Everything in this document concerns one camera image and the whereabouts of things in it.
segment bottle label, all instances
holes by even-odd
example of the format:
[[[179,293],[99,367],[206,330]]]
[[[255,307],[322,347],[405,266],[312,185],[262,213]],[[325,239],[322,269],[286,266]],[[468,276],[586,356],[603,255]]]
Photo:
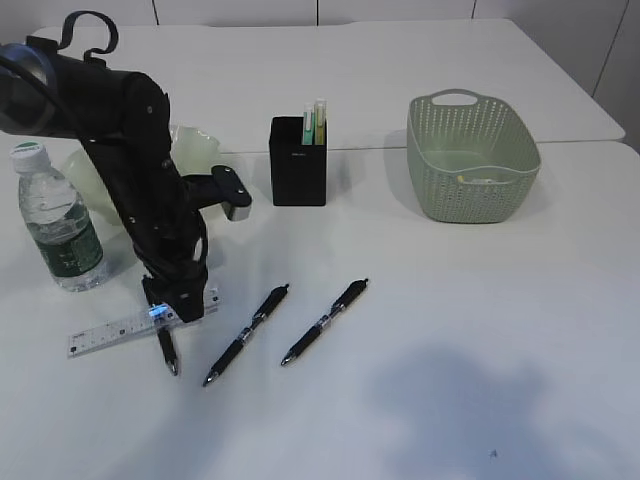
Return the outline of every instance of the bottle label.
[[[102,260],[102,246],[91,222],[75,237],[64,243],[38,242],[42,258],[56,277],[77,277],[87,273]]]

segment white ruler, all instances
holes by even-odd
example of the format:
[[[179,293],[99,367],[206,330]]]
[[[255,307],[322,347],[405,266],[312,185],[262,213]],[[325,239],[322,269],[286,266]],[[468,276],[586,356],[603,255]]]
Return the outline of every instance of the white ruler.
[[[220,304],[218,288],[207,284],[203,295],[204,315],[216,312]],[[160,327],[182,327],[194,323],[197,322],[184,323],[166,303],[155,305],[131,317],[107,322],[99,327],[70,335],[67,356],[75,358],[134,338],[144,337],[155,333]]]

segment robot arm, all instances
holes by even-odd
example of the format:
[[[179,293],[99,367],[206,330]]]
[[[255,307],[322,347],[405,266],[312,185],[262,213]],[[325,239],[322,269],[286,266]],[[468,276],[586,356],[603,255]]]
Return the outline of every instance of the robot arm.
[[[84,14],[107,24],[108,47],[88,50],[83,61],[60,55]],[[117,41],[109,17],[80,11],[65,20],[61,44],[27,37],[26,45],[0,47],[0,130],[80,140],[151,275],[142,280],[147,300],[168,303],[190,322],[204,314],[207,281],[207,229],[198,210],[222,203],[230,220],[242,219],[251,196],[228,167],[180,176],[170,157],[168,96],[148,76],[112,71],[92,56],[113,51]]]

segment water bottle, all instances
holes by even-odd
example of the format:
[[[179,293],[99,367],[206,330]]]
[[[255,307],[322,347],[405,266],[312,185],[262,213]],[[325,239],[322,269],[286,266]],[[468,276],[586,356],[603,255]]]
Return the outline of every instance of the water bottle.
[[[51,166],[44,145],[23,143],[11,151],[11,158],[20,174],[20,212],[53,279],[71,292],[104,283],[107,263],[87,207]]]

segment plastic basket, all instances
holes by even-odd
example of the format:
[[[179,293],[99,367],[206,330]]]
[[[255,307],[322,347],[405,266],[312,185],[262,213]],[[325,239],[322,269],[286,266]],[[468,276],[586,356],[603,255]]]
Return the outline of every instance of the plastic basket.
[[[451,94],[473,103],[434,103]],[[407,161],[424,213],[453,223],[506,220],[540,170],[538,148],[518,114],[502,100],[459,89],[411,102]]]

